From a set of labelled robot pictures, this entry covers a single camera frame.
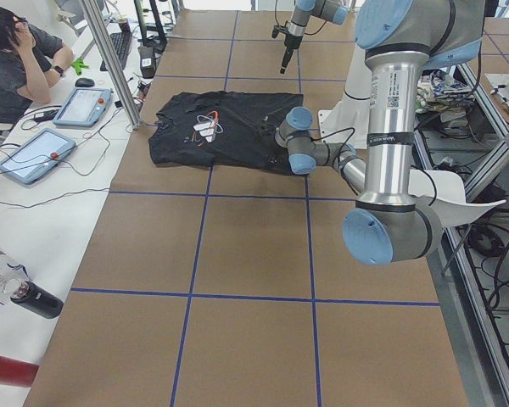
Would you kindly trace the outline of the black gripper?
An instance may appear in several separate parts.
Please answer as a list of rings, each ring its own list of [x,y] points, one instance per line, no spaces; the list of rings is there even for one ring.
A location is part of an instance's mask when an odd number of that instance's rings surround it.
[[[276,142],[277,125],[271,114],[265,115],[256,127],[261,142],[267,147],[278,147]]]

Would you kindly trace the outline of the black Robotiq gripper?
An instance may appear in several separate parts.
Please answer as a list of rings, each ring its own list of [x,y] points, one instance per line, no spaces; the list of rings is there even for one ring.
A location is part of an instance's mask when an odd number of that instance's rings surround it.
[[[293,21],[288,22],[286,25],[275,24],[271,31],[271,37],[276,39],[278,34],[285,35],[285,52],[280,68],[280,73],[284,75],[290,60],[294,56],[294,50],[299,48],[302,41],[302,26]]]

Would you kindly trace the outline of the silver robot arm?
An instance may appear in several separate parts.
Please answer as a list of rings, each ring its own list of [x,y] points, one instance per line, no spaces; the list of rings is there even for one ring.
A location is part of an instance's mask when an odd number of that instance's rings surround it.
[[[368,1],[356,17],[355,42],[371,74],[367,91],[365,159],[346,142],[314,141],[308,109],[291,109],[274,139],[291,170],[310,174],[332,166],[358,191],[344,218],[343,239],[366,265],[417,259],[434,251],[444,229],[431,198],[409,192],[417,83],[424,70],[478,56],[482,1]]]
[[[296,1],[290,21],[286,22],[284,25],[276,21],[271,32],[271,37],[273,39],[277,38],[279,34],[285,36],[285,52],[282,57],[280,73],[284,74],[286,72],[294,52],[299,49],[311,17],[323,20],[324,24],[331,22],[335,25],[342,25],[349,13],[350,8],[344,6],[341,1]]]

